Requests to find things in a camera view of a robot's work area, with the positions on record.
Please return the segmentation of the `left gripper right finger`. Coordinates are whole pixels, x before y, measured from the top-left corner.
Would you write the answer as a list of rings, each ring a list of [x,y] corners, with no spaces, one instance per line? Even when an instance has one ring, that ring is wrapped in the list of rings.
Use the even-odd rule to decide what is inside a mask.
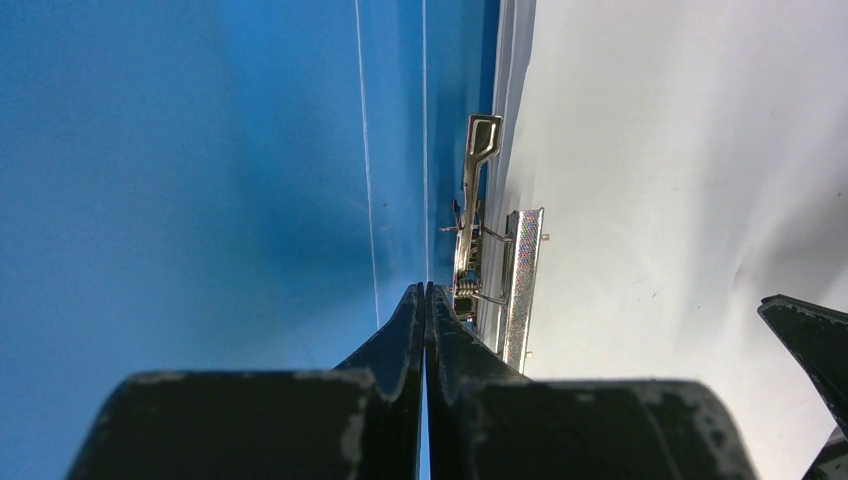
[[[435,479],[752,479],[731,415],[680,380],[534,381],[423,296]]]

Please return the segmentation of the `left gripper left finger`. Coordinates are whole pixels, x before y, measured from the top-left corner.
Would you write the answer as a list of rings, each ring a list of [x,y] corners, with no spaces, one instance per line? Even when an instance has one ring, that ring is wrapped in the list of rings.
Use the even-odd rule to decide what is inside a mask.
[[[339,365],[149,371],[98,412],[72,479],[414,479],[424,307],[409,287]]]

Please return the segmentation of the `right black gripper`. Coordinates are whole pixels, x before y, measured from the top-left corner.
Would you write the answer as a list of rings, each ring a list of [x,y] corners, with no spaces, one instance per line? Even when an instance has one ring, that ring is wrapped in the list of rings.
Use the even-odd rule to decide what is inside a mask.
[[[836,421],[803,480],[847,480],[847,314],[785,295],[757,312],[814,384]]]

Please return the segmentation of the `white paper sheet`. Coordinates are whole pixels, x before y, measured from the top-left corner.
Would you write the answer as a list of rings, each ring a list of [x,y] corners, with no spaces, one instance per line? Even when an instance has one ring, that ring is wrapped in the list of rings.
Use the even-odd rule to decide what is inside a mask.
[[[525,374],[680,378],[762,479],[835,423],[757,309],[847,307],[843,1],[505,1],[501,223],[543,208]]]

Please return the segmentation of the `blue file folder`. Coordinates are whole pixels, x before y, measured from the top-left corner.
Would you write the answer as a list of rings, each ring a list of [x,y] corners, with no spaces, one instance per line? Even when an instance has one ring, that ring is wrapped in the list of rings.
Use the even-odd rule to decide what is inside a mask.
[[[334,366],[446,284],[495,1],[5,1],[1,475],[158,370]]]

